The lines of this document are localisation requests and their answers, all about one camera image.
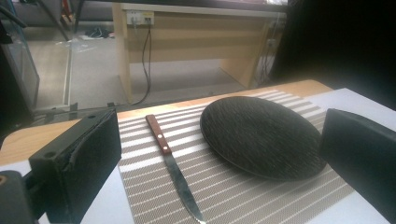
striped placemat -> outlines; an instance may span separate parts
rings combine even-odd
[[[326,111],[305,99],[282,91],[251,96],[286,106],[322,130]],[[234,168],[201,134],[207,105],[155,115],[207,223],[305,223],[353,192],[329,166],[296,182],[265,180]],[[119,126],[119,167],[135,223],[196,223],[177,195],[145,118],[120,120]]]

chair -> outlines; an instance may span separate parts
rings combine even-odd
[[[297,1],[270,72],[271,84],[315,79],[396,110],[396,20],[387,1]]]
[[[75,10],[75,30],[78,30],[80,21],[113,21],[112,2],[97,2],[86,0],[73,0]]]
[[[28,26],[55,26],[66,41],[69,40],[63,26],[67,26],[62,16],[62,0],[36,0],[36,4],[12,2],[16,15]]]

wooden desk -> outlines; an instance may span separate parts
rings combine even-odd
[[[269,91],[269,90],[279,90],[279,91],[292,93],[301,97],[305,97],[305,96],[323,93],[326,91],[331,91],[332,89],[316,81],[307,80],[307,81],[294,82],[290,84],[268,87],[268,88],[261,88],[257,90],[241,91],[241,92],[225,94],[220,96],[207,97],[207,98],[180,102],[170,105],[158,105],[154,107],[121,112],[118,114],[118,118],[126,119],[131,117],[143,117],[150,113],[162,113],[170,110],[179,109],[184,106],[199,105],[220,98],[224,98],[227,96],[248,95],[248,94],[254,94],[257,92]],[[51,140],[59,136],[61,133],[69,129],[77,122],[78,120],[54,123],[54,124],[44,125],[34,128],[27,128],[12,133],[10,136],[6,138],[3,147],[0,150],[0,165],[27,160],[32,154],[34,154],[44,145],[49,143]]]
[[[149,28],[133,26],[127,21],[127,10],[155,13],[150,28],[152,62],[221,59],[219,67],[246,88],[251,86],[259,59],[268,48],[267,39],[280,39],[280,35],[269,33],[270,22],[285,17],[285,13],[274,11],[114,3],[120,80],[130,103],[134,77],[131,63],[142,62]]]

wall socket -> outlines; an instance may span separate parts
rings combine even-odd
[[[154,25],[154,12],[127,10],[126,20],[129,25]]]

desk leg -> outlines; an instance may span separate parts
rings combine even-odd
[[[261,40],[258,47],[252,51],[251,58],[232,58],[221,60],[220,67],[245,88],[250,88],[256,74],[260,57],[265,47],[269,30],[269,22],[262,27]]]
[[[120,3],[113,3],[114,33],[116,34],[119,73],[122,88],[128,103],[132,103],[131,70],[129,65],[128,27],[126,12],[121,9]]]

